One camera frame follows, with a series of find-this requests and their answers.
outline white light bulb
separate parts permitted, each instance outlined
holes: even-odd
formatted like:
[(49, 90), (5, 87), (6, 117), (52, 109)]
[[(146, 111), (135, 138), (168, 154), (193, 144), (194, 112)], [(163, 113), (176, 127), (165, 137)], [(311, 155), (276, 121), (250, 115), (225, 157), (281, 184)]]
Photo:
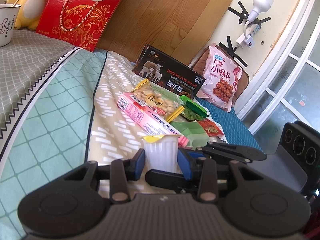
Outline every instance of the white light bulb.
[(260, 13), (268, 11), (273, 1), (274, 0), (253, 0), (253, 9), (248, 16), (248, 21), (253, 22)]

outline barcode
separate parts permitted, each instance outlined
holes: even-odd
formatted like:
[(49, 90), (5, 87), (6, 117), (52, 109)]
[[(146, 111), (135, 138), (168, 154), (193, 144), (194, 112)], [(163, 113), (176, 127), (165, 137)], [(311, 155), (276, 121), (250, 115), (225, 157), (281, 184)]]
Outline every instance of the barcode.
[(131, 97), (134, 101), (136, 101), (140, 106), (145, 106), (145, 105), (146, 105), (142, 100), (140, 100), (139, 98), (137, 98), (135, 95), (130, 95), (130, 97)]
[(119, 103), (118, 103), (118, 106), (122, 109), (122, 110), (125, 110), (127, 108), (127, 105), (128, 105), (128, 102), (121, 98)]

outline red gift box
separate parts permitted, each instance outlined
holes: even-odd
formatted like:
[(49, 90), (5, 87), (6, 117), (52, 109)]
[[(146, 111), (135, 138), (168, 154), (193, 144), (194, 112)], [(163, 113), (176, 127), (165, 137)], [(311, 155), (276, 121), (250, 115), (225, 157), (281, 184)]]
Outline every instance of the red gift box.
[(36, 32), (93, 51), (120, 1), (48, 0)]

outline power outlet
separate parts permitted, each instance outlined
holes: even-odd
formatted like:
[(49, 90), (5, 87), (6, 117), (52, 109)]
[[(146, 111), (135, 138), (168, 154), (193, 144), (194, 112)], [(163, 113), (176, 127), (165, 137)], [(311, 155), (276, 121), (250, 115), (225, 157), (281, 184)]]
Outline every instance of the power outlet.
[(251, 24), (247, 27), (246, 33), (249, 36), (249, 39), (246, 39), (244, 34), (242, 34), (237, 40), (236, 43), (239, 47), (243, 48), (244, 46), (248, 46), (249, 48), (252, 48), (254, 45), (253, 36), (256, 35), (256, 33), (261, 29), (260, 25), (258, 24)]

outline rope handle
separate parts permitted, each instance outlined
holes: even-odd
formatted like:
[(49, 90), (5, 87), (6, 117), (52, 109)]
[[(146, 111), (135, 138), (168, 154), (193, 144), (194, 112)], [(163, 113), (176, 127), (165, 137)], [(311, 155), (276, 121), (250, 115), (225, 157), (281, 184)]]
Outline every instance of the rope handle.
[(99, 3), (99, 2), (96, 2), (96, 3), (92, 6), (92, 8), (91, 8), (90, 11), (88, 12), (88, 14), (82, 19), (82, 21), (81, 21), (77, 26), (75, 26), (75, 27), (73, 27), (73, 28), (71, 28), (71, 29), (66, 29), (66, 28), (63, 26), (62, 15), (63, 15), (64, 10), (66, 9), (66, 5), (67, 5), (68, 1), (69, 1), (69, 0), (65, 0), (65, 1), (64, 1), (64, 4), (63, 4), (63, 6), (62, 6), (62, 10), (61, 10), (61, 14), (60, 14), (60, 28), (61, 28), (62, 30), (64, 30), (65, 32), (71, 32), (71, 31), (75, 30), (76, 28), (79, 28), (79, 27), (85, 22), (85, 20), (89, 17), (89, 15), (92, 13), (92, 11), (96, 8), (97, 4)]

